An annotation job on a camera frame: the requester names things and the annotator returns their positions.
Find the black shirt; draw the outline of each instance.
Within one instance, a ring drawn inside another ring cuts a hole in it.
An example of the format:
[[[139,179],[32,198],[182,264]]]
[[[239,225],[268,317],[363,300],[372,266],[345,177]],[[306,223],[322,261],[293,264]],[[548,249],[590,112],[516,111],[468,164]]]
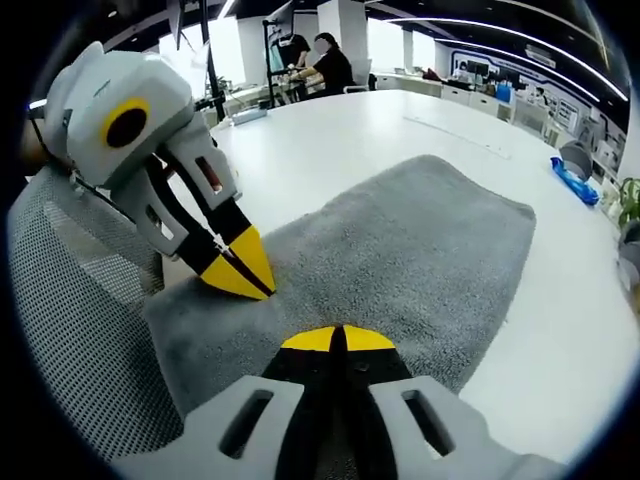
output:
[[[290,40],[282,41],[279,48],[280,57],[282,58],[282,63],[285,68],[292,63],[297,65],[302,52],[311,51],[311,48],[309,48],[309,44],[304,37],[297,33],[294,34]]]
[[[339,48],[331,47],[313,68],[324,77],[328,92],[342,93],[344,87],[354,85],[351,64]]]

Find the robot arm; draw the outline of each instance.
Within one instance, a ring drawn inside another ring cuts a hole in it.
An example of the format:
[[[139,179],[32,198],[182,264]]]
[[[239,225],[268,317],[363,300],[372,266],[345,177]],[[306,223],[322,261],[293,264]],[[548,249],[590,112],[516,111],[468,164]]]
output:
[[[43,138],[85,181],[109,190],[160,253],[180,256],[221,290],[256,299],[274,292],[260,235],[235,203],[228,161],[189,84],[159,56],[90,45],[54,81]],[[222,248],[180,205],[160,160],[180,175]]]

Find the round white table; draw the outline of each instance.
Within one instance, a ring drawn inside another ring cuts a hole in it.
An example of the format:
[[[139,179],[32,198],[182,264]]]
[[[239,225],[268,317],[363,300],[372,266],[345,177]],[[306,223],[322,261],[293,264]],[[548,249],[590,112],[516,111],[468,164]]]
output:
[[[421,154],[531,205],[537,226],[517,294],[460,397],[516,452],[569,463],[592,440],[640,359],[638,325],[616,273],[615,230],[552,172],[555,149],[482,112],[403,91],[298,103],[212,134],[262,234]]]

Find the gray towel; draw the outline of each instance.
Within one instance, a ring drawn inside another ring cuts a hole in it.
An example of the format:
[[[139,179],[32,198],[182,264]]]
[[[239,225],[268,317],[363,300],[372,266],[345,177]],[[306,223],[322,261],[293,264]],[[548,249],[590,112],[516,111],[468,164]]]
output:
[[[222,296],[193,278],[147,302],[178,411],[260,375],[288,337],[335,324],[379,331],[413,375],[458,392],[506,316],[534,228],[529,206],[436,157],[357,185],[264,239],[270,299]]]

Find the office chair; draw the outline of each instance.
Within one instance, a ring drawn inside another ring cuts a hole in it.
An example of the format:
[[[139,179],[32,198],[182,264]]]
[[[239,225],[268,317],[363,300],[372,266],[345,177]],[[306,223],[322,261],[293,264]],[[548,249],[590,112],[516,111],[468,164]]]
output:
[[[8,217],[16,313],[53,399],[106,461],[182,432],[141,310],[164,286],[133,225],[44,167]]]
[[[593,160],[582,143],[571,141],[560,148],[565,168],[586,182],[593,174]]]
[[[369,91],[369,73],[371,72],[371,59],[354,60],[351,62],[353,81],[355,85],[344,87],[344,93]]]

